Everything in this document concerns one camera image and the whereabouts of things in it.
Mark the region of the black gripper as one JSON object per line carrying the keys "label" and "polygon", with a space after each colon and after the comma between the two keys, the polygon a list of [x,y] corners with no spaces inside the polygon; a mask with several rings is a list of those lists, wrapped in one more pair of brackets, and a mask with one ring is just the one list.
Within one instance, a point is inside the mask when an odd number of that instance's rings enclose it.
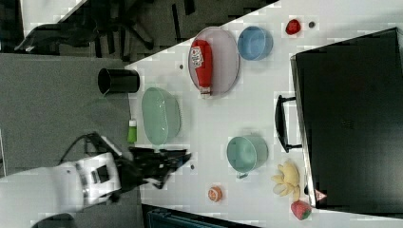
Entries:
{"label": "black gripper", "polygon": [[123,156],[118,161],[123,192],[147,183],[162,189],[175,168],[180,168],[192,157],[186,149],[155,152],[151,148],[129,147],[129,152],[132,159]]}

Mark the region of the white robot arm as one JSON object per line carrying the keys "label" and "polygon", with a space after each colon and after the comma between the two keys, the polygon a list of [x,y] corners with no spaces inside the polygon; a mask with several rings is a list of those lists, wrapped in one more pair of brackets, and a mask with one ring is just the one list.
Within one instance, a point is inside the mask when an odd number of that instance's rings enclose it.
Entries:
{"label": "white robot arm", "polygon": [[88,207],[116,201],[150,180],[161,189],[190,158],[186,150],[145,151],[133,160],[106,152],[5,176],[1,228],[34,228],[47,219],[73,219]]}

